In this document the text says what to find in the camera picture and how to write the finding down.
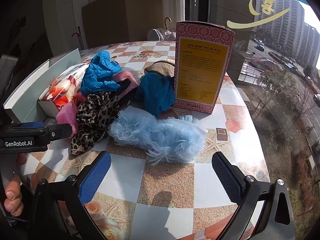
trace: blue fluffy fabric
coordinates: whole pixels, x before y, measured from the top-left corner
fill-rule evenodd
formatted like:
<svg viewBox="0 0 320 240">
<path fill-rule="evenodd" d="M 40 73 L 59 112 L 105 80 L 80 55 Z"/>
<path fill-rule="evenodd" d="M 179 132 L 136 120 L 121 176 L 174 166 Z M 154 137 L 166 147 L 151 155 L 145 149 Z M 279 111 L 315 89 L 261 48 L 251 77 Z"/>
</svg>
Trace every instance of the blue fluffy fabric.
<svg viewBox="0 0 320 240">
<path fill-rule="evenodd" d="M 173 78 L 163 77 L 153 72 L 145 74 L 135 98 L 143 101 L 144 110 L 158 117 L 162 111 L 167 111 L 175 101 Z"/>
<path fill-rule="evenodd" d="M 110 62 L 107 51 L 98 52 L 91 60 L 82 79 L 80 91 L 84 97 L 99 92 L 116 91 L 120 85 L 112 80 L 112 75 L 122 71 L 116 62 Z"/>
<path fill-rule="evenodd" d="M 157 120 L 148 112 L 132 106 L 120 112 L 109 126 L 109 135 L 117 144 L 148 150 L 150 161 L 190 162 L 202 149 L 206 132 L 194 124 L 192 117 Z"/>
</svg>

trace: textured grip pad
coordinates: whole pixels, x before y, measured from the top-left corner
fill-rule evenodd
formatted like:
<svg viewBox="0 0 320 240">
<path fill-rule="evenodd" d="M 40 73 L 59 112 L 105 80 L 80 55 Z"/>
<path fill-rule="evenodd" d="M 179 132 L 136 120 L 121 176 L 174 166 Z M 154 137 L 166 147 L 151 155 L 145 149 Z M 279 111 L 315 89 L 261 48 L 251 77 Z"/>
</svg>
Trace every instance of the textured grip pad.
<svg viewBox="0 0 320 240">
<path fill-rule="evenodd" d="M 111 156 L 104 152 L 79 187 L 79 199 L 82 205 L 90 202 L 111 166 Z"/>
<path fill-rule="evenodd" d="M 240 204 L 242 201 L 241 186 L 217 153 L 212 156 L 212 167 L 231 202 Z"/>
</svg>

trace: fingernail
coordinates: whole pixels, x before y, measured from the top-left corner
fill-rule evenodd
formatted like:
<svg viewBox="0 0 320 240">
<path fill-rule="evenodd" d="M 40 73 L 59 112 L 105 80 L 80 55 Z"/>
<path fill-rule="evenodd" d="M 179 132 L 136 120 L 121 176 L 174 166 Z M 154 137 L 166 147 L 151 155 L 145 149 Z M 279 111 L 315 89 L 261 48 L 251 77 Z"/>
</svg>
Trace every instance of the fingernail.
<svg viewBox="0 0 320 240">
<path fill-rule="evenodd" d="M 8 204 L 5 206 L 5 209 L 8 211 L 8 212 L 12 212 L 13 211 L 13 206 L 11 204 Z"/>
<path fill-rule="evenodd" d="M 8 191 L 8 192 L 7 192 L 7 198 L 8 198 L 9 200 L 13 200 L 13 199 L 14 199 L 14 193 L 13 193 L 12 191 Z"/>
</svg>

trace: tissue box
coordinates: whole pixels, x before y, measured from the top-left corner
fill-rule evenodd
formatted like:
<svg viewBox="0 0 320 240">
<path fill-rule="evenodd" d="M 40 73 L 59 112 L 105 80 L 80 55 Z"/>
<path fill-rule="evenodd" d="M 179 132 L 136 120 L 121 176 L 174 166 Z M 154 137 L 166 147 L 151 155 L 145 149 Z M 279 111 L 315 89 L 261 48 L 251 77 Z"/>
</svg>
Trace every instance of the tissue box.
<svg viewBox="0 0 320 240">
<path fill-rule="evenodd" d="M 219 25 L 177 22 L 173 106 L 212 113 L 234 37 L 233 31 Z"/>
<path fill-rule="evenodd" d="M 81 63 L 66 69 L 40 95 L 38 103 L 49 117 L 56 117 L 61 108 L 70 101 L 76 105 L 84 102 L 80 92 L 82 78 L 89 63 Z"/>
</svg>

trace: red car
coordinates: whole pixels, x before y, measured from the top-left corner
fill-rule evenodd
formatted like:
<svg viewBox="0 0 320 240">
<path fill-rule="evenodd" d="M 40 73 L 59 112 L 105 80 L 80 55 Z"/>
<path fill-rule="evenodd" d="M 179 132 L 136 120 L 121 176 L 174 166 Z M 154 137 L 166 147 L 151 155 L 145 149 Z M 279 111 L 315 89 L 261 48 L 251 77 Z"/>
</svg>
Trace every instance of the red car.
<svg viewBox="0 0 320 240">
<path fill-rule="evenodd" d="M 277 62 L 268 59 L 266 57 L 252 57 L 250 59 L 250 63 L 254 65 L 256 68 L 265 70 L 271 70 L 275 65 L 277 65 Z"/>
</svg>

